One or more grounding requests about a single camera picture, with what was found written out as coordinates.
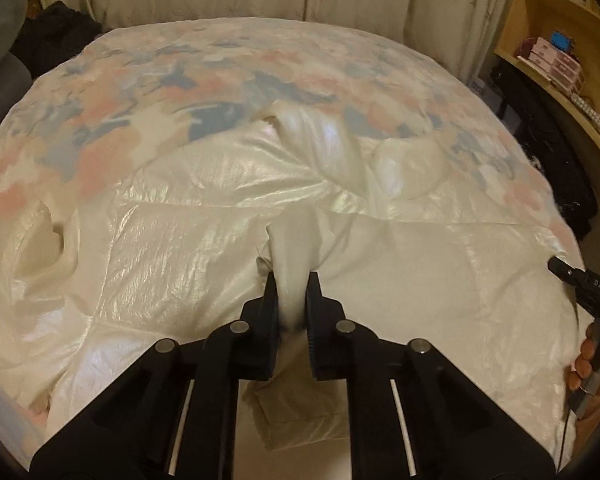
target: blue box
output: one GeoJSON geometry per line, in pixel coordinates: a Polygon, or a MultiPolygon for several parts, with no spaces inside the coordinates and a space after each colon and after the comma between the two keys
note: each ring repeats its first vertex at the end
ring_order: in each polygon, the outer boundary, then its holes
{"type": "Polygon", "coordinates": [[[568,52],[571,49],[571,40],[561,32],[554,32],[551,35],[551,44],[563,52],[568,52]]]}

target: black bag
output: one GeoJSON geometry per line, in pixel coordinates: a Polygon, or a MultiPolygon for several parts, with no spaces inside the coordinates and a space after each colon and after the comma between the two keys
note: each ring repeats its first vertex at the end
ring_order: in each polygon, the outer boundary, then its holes
{"type": "Polygon", "coordinates": [[[582,240],[591,231],[589,220],[598,214],[598,202],[573,148],[542,104],[538,92],[543,90],[505,61],[491,71],[491,78],[522,120],[516,139],[551,184],[560,214],[582,240]]]}

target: metal pin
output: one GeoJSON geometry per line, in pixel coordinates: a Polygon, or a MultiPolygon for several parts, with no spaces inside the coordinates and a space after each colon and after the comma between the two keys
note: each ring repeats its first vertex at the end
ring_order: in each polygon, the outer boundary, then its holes
{"type": "Polygon", "coordinates": [[[336,323],[336,330],[342,334],[350,334],[356,329],[356,324],[350,319],[341,319],[336,323]]]}
{"type": "Polygon", "coordinates": [[[431,343],[426,339],[418,338],[411,341],[411,348],[418,354],[426,354],[431,350],[431,343]]]}
{"type": "Polygon", "coordinates": [[[238,321],[231,323],[229,329],[231,329],[231,332],[234,334],[244,334],[249,329],[249,323],[239,319],[238,321]]]}
{"type": "Polygon", "coordinates": [[[174,348],[176,348],[176,343],[174,343],[172,339],[160,339],[160,341],[155,344],[155,351],[160,352],[161,354],[168,354],[174,348]]]}

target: hand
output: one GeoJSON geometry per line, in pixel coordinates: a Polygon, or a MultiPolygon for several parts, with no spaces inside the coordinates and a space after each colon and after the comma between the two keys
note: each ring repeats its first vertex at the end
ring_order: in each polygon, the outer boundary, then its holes
{"type": "MultiPolygon", "coordinates": [[[[575,370],[567,378],[567,386],[571,391],[577,390],[582,384],[582,380],[591,375],[591,360],[596,352],[596,348],[591,339],[593,325],[587,328],[587,338],[580,346],[580,355],[574,363],[575,370]]],[[[587,406],[585,415],[576,423],[576,441],[573,446],[573,456],[582,451],[591,433],[596,429],[600,422],[600,388],[597,394],[587,406]]]]}

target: white comforter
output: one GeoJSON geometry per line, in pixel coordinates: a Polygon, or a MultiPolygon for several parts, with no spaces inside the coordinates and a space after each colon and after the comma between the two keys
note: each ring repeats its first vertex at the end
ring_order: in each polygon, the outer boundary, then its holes
{"type": "MultiPolygon", "coordinates": [[[[62,234],[52,221],[39,204],[0,226],[0,386],[24,406],[49,402],[47,436],[157,339],[189,342],[235,319],[269,269],[287,330],[274,379],[245,388],[238,443],[266,455],[245,437],[247,406],[267,449],[346,436],[344,388],[311,380],[300,329],[317,270],[348,317],[382,338],[428,338],[559,448],[578,330],[546,261],[566,256],[551,231],[454,171],[434,134],[355,137],[276,102],[151,162],[62,234]]],[[[325,446],[346,474],[346,446],[325,446]]]]}

